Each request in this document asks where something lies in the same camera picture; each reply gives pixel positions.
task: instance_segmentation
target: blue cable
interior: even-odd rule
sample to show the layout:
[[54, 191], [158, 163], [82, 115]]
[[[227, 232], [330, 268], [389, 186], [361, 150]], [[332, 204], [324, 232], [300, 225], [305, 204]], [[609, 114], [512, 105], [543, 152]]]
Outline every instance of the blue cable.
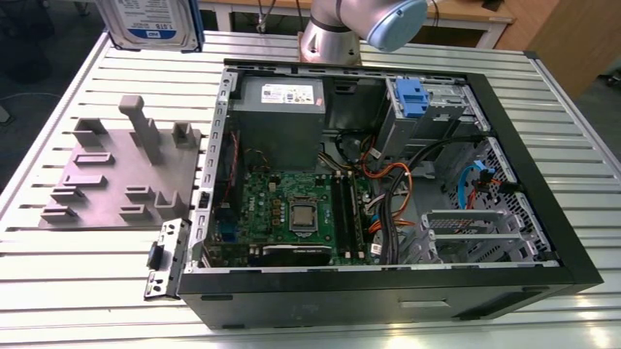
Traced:
[[466, 167], [460, 175], [460, 182], [457, 183], [457, 203], [461, 209], [466, 209], [466, 180], [468, 180], [468, 173], [472, 169], [477, 169], [483, 171], [487, 169], [491, 173], [496, 173], [496, 169], [489, 169], [481, 161], [476, 161], [475, 165]]

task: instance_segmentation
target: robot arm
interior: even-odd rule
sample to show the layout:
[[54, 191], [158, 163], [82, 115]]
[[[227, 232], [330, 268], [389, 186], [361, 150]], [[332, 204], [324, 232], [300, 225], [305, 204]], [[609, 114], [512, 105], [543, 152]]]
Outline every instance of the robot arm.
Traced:
[[313, 63], [357, 64], [360, 38], [384, 52], [401, 48], [428, 16], [428, 0], [314, 0], [301, 52]]

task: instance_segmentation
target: white desk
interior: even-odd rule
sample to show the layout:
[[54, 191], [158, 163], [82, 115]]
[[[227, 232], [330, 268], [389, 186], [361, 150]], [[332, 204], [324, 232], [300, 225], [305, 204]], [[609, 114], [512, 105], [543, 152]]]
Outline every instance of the white desk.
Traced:
[[[0, 346], [57, 348], [619, 348], [620, 164], [539, 61], [521, 52], [410, 45], [362, 47], [365, 65], [484, 73], [605, 283], [492, 321], [211, 331], [183, 302], [145, 302], [158, 231], [38, 230], [77, 144], [79, 117], [130, 128], [118, 110], [142, 94], [161, 129], [209, 134], [222, 59], [297, 60], [292, 36], [210, 32], [205, 53], [125, 52], [102, 37], [0, 196]], [[206, 149], [207, 140], [201, 147]]]

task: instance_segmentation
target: green motherboard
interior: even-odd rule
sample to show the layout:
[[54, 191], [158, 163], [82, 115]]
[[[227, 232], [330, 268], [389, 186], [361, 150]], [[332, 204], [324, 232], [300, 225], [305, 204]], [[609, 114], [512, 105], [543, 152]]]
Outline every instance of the green motherboard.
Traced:
[[[344, 181], [346, 189], [336, 195]], [[352, 174], [249, 173], [238, 224], [221, 225], [227, 241], [217, 246], [222, 266], [246, 267], [264, 246], [288, 244], [330, 247], [330, 265], [370, 264], [360, 205], [369, 190], [368, 179]]]

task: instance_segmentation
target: wooden cabinet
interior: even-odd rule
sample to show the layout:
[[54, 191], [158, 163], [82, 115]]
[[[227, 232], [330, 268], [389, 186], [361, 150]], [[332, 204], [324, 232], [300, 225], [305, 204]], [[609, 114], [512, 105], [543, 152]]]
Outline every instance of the wooden cabinet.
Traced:
[[577, 98], [621, 54], [620, 0], [505, 0], [516, 22], [496, 49], [536, 51]]

